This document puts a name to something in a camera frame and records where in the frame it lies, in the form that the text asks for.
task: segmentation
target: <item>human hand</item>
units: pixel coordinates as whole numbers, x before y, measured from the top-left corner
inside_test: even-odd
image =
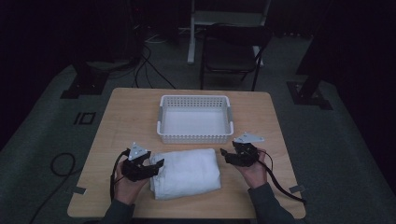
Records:
[[[264,162],[264,152],[265,150],[259,149],[259,161],[261,162]],[[259,162],[254,162],[249,167],[235,166],[235,168],[245,178],[245,181],[251,189],[258,188],[267,183],[267,172]]]
[[[140,190],[149,182],[149,179],[147,178],[134,182],[124,177],[121,173],[122,163],[123,161],[117,165],[114,198],[121,203],[132,205],[134,201],[136,201]]]

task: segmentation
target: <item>wooden table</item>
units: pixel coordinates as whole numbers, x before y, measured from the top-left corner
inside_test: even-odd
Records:
[[[157,134],[159,105],[163,95],[226,95],[233,111],[234,134],[222,145],[166,145]],[[92,148],[78,181],[84,195],[74,193],[68,207],[70,217],[103,217],[110,206],[109,181],[120,153],[136,142],[152,153],[212,147],[216,150],[221,189],[202,195],[156,201],[147,184],[139,194],[134,217],[153,218],[255,218],[248,185],[236,169],[220,155],[222,147],[233,153],[232,140],[244,132],[265,138],[254,146],[265,148],[274,160],[274,175],[284,189],[296,186],[288,151],[271,96],[252,91],[192,91],[115,89],[108,102]],[[268,176],[280,204],[295,218],[303,218],[302,203],[283,195]]]

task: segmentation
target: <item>gray carpet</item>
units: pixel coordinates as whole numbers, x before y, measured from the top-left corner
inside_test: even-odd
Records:
[[[182,37],[179,45],[158,38],[151,42],[158,43],[147,43],[151,49],[149,61],[173,85],[178,89],[199,88],[200,40],[194,65],[187,64],[188,38]],[[396,223],[395,195],[379,172],[336,88],[320,83],[320,90],[333,110],[295,105],[291,99],[286,82],[306,79],[295,72],[309,43],[299,37],[273,38],[263,54],[265,66],[256,88],[272,95],[294,172],[298,182],[306,187],[303,192],[308,200],[306,218],[296,223]],[[28,223],[39,205],[62,183],[63,178],[50,170],[56,155],[73,153],[75,170],[84,165],[112,90],[131,87],[134,83],[132,70],[117,72],[111,74],[102,95],[61,100],[62,92],[69,88],[75,74],[72,67],[67,67],[52,80],[1,151],[0,223]],[[215,77],[207,81],[205,88],[249,91],[251,80],[250,77],[239,83],[235,79]],[[171,88],[149,65],[142,67],[137,83],[140,88],[150,85]],[[93,112],[96,116],[91,125],[75,124],[78,113]],[[67,173],[71,163],[70,158],[60,158],[56,170]],[[68,191],[77,184],[78,177],[75,174],[65,181],[42,208],[35,223],[83,223],[91,219],[67,215],[72,196]]]

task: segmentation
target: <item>white towel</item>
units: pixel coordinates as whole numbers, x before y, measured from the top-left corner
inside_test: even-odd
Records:
[[[220,189],[220,172],[213,148],[158,153],[150,163],[165,159],[150,179],[156,200],[169,200]]]

